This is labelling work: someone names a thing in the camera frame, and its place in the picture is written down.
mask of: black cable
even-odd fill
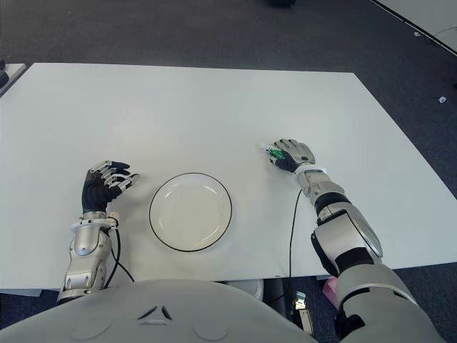
[[[113,255],[114,260],[116,260],[116,257],[114,256],[114,250],[111,248],[111,255]],[[126,272],[127,276],[130,278],[132,282],[135,282],[135,279],[133,276],[131,276],[130,272],[127,270],[126,267],[122,265],[122,263],[119,261],[119,266]]]
[[[433,36],[436,37],[436,36],[438,36],[441,32],[449,31],[449,30],[452,30],[452,29],[457,29],[457,26],[448,27],[447,29],[438,31],[438,32],[436,32]]]
[[[111,270],[111,274],[109,275],[108,281],[106,281],[103,289],[108,288],[109,283],[113,279],[114,273],[116,272],[117,266],[119,265],[119,259],[121,258],[121,237],[119,235],[119,231],[118,230],[115,230],[115,231],[116,231],[116,238],[117,238],[117,255],[114,260],[116,261],[116,263],[114,263],[113,270]]]
[[[287,288],[286,291],[281,294],[279,297],[274,298],[273,300],[267,302],[268,305],[273,304],[276,300],[279,300],[280,298],[283,298],[286,296],[286,294],[289,293],[291,290],[291,279],[292,279],[292,241],[293,241],[293,229],[295,228],[295,217],[297,215],[297,206],[298,206],[298,201],[300,199],[300,194],[301,194],[301,189],[300,192],[297,195],[297,200],[295,202],[295,209],[293,211],[293,221],[292,221],[292,232],[291,232],[291,240],[288,244],[288,282],[287,282]]]

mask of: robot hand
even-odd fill
[[[302,164],[315,163],[313,153],[303,143],[293,139],[280,139],[274,142],[274,146],[281,151],[282,156],[273,154],[270,162],[280,169],[294,173]]]
[[[84,296],[107,287],[106,260],[111,251],[110,229],[117,228],[106,215],[108,203],[117,198],[139,178],[131,176],[121,162],[103,161],[90,168],[82,194],[83,216],[71,230],[70,264],[58,302]]]
[[[83,214],[106,212],[106,206],[133,185],[139,174],[127,171],[130,166],[121,162],[103,161],[87,171],[84,181]]]

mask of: floor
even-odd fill
[[[297,0],[293,8],[266,0],[0,1],[0,55],[10,63],[353,72],[456,196],[457,57],[414,31],[369,0]],[[448,101],[439,104],[440,96]],[[398,273],[443,337],[457,342],[457,264]],[[335,342],[318,283],[293,285],[313,295],[320,341]],[[0,299],[4,327],[51,306],[53,295]]]

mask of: white table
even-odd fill
[[[350,73],[35,64],[0,99],[0,288],[59,288],[86,170],[128,162],[139,182],[121,215],[121,261],[137,280],[288,274],[298,186],[261,142],[306,142],[376,230],[395,268],[457,260],[457,201]],[[171,177],[203,172],[231,195],[226,234],[208,249],[164,246],[149,202]],[[302,198],[292,274],[325,274]]]

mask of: robot finger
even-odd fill
[[[291,145],[295,148],[298,148],[300,147],[300,143],[298,143],[295,139],[289,139],[289,142],[291,143]]]
[[[287,150],[289,148],[285,139],[280,139],[274,142],[274,145],[277,146],[281,150]]]
[[[112,187],[119,187],[121,192],[123,192],[129,187],[133,186],[133,184],[135,184],[135,182],[138,181],[139,177],[140,174],[132,174],[131,176],[126,177],[125,180],[123,180],[122,182],[119,182],[118,184]]]

